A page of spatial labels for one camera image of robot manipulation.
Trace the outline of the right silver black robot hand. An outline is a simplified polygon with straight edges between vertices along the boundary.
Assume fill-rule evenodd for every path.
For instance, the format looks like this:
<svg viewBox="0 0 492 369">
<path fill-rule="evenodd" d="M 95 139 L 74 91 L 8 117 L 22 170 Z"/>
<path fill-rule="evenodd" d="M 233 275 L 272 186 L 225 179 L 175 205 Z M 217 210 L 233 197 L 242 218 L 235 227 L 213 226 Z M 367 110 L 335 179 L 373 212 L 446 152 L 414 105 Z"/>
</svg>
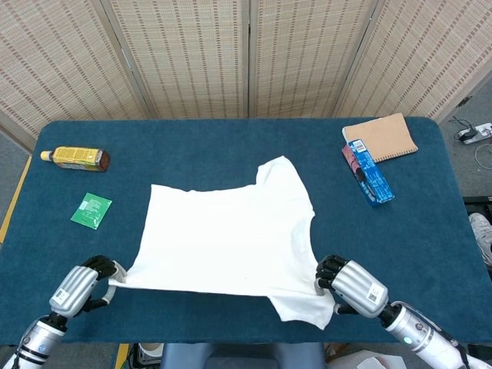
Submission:
<svg viewBox="0 0 492 369">
<path fill-rule="evenodd" d="M 375 318 L 389 301 L 388 289 L 356 261 L 329 255 L 316 267 L 315 286 L 337 294 L 359 315 Z"/>
</svg>

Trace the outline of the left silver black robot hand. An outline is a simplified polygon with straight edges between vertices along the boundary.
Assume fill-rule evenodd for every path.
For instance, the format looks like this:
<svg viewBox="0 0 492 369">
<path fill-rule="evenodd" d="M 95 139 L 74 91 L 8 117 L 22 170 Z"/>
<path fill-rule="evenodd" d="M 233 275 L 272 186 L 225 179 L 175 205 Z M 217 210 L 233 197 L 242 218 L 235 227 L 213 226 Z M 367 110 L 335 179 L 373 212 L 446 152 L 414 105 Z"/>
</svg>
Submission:
<svg viewBox="0 0 492 369">
<path fill-rule="evenodd" d="M 92 300 L 91 293 L 98 282 L 106 278 L 123 282 L 126 276 L 126 270 L 117 261 L 104 255 L 91 257 L 68 272 L 49 300 L 51 310 L 69 319 L 81 312 L 103 308 L 111 303 L 116 287 L 109 284 L 103 297 Z"/>
</svg>

